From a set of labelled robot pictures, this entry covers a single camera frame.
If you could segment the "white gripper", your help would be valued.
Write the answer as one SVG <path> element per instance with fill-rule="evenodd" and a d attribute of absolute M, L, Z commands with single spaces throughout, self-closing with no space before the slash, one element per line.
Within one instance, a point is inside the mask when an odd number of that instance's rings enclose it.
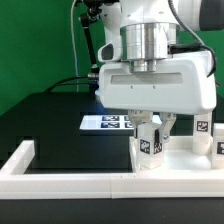
<path fill-rule="evenodd" d="M 106 108 L 129 110 L 135 138 L 138 126 L 152 120 L 152 112 L 163 112 L 159 140 L 167 143 L 174 113 L 206 114 L 216 107 L 211 63 L 208 51 L 175 54 L 158 61 L 154 72 L 132 73 L 127 62 L 107 63 L 99 74 L 100 101 Z"/>

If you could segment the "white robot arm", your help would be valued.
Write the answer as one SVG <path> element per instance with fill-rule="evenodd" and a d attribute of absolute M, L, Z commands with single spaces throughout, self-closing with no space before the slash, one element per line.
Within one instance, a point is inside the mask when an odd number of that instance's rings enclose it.
<path fill-rule="evenodd" d="M 224 0 L 118 0 L 101 16 L 100 100 L 129 112 L 137 138 L 167 142 L 178 114 L 213 111 L 214 51 L 201 39 L 180 44 L 178 31 L 224 29 Z"/>

